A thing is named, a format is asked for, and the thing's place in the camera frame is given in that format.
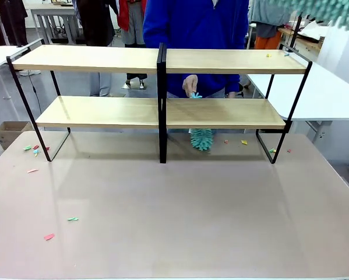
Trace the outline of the person's right hand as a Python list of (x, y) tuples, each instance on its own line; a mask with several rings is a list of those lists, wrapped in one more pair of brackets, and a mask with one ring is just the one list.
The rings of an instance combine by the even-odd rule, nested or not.
[(197, 84), (198, 84), (197, 75), (189, 75), (184, 79), (182, 88), (188, 97), (192, 97), (193, 94), (196, 94), (198, 92)]

